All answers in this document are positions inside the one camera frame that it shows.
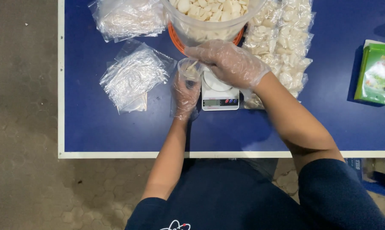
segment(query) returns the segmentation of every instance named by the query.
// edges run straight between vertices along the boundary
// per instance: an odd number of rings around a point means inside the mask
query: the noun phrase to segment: clear plastic glove
[[[253,89],[271,68],[232,42],[209,40],[197,47],[186,47],[185,55],[209,64],[216,77],[230,86]]]
[[[176,104],[174,118],[179,120],[188,120],[200,96],[201,78],[197,81],[188,81],[180,77],[180,74],[175,74],[173,85],[173,95]]]

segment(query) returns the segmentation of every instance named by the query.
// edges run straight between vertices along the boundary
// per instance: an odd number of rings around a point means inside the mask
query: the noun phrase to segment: concrete floor
[[[0,229],[123,229],[154,160],[57,159],[56,37],[56,0],[0,0]],[[274,183],[297,199],[291,159]]]

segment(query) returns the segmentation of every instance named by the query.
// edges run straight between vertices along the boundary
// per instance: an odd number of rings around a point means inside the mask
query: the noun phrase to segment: table
[[[119,115],[99,85],[121,43],[105,43],[87,0],[59,0],[59,158],[154,158],[169,130],[170,84],[148,93],[146,112]],[[385,157],[385,106],[353,100],[365,39],[385,42],[385,0],[314,1],[314,61],[299,96],[332,134],[344,157]],[[137,38],[184,58],[165,31]],[[201,111],[186,157],[291,157],[264,111]]]

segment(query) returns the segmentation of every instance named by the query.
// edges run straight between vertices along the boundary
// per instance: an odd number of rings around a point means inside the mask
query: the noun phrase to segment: plastic container
[[[161,0],[174,30],[185,46],[197,46],[211,39],[233,41],[244,25],[259,12],[266,0],[250,0],[248,13],[226,22],[202,22],[190,18],[174,8],[168,0]]]

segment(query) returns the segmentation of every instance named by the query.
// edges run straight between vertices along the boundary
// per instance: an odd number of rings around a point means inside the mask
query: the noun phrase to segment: green snack bag
[[[385,45],[364,48],[355,99],[385,104]]]

